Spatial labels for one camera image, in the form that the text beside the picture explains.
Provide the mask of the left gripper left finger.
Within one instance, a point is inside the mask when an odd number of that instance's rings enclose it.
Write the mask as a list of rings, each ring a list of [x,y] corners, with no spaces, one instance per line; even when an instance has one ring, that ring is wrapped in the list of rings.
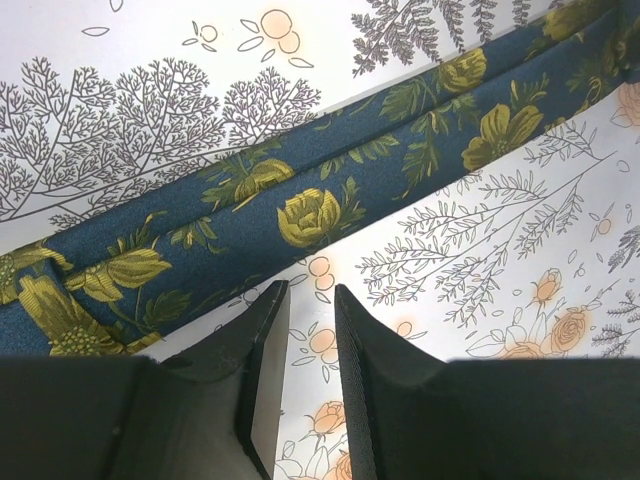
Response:
[[[2,477],[271,478],[289,313],[289,285],[280,280],[162,362],[3,358]]]

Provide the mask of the navy yellow floral tie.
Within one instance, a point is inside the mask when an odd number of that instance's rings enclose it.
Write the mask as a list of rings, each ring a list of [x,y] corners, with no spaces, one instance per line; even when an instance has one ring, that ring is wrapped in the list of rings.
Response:
[[[3,255],[1,351],[136,353],[638,77],[638,3],[571,2]]]

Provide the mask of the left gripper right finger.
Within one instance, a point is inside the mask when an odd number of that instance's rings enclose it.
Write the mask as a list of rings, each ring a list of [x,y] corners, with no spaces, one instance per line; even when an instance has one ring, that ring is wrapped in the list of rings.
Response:
[[[345,286],[335,328],[357,479],[635,479],[636,359],[430,356]]]

